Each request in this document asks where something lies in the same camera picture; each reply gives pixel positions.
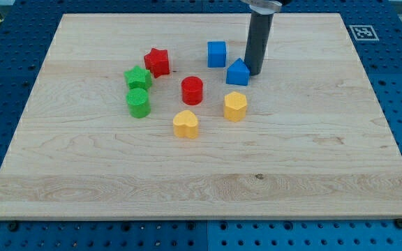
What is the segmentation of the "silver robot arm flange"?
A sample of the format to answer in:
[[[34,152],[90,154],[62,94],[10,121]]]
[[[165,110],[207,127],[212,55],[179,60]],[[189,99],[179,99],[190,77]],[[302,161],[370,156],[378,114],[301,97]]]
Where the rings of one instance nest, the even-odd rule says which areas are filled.
[[[261,15],[271,15],[279,13],[283,6],[292,2],[292,0],[241,0],[241,2],[249,5],[252,11]]]

